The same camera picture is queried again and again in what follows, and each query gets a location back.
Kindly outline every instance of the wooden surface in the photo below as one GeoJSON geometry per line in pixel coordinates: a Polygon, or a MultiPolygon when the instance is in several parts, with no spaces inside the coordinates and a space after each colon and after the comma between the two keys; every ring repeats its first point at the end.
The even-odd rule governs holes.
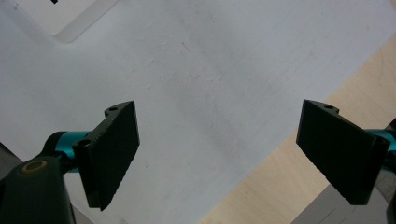
{"type": "MultiPolygon", "coordinates": [[[[395,89],[393,35],[326,103],[363,129],[381,129],[396,118],[395,89]]],[[[295,144],[296,134],[292,132],[199,223],[291,223],[329,185],[295,144]]]]}

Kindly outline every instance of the light wood panel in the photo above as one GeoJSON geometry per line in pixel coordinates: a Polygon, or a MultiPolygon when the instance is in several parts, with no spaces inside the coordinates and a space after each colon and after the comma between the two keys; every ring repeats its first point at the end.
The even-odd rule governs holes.
{"type": "MultiPolygon", "coordinates": [[[[396,118],[396,35],[326,103],[362,128],[384,128],[396,118]]],[[[292,132],[199,223],[291,223],[329,184],[295,144],[296,134],[292,132]]]]}

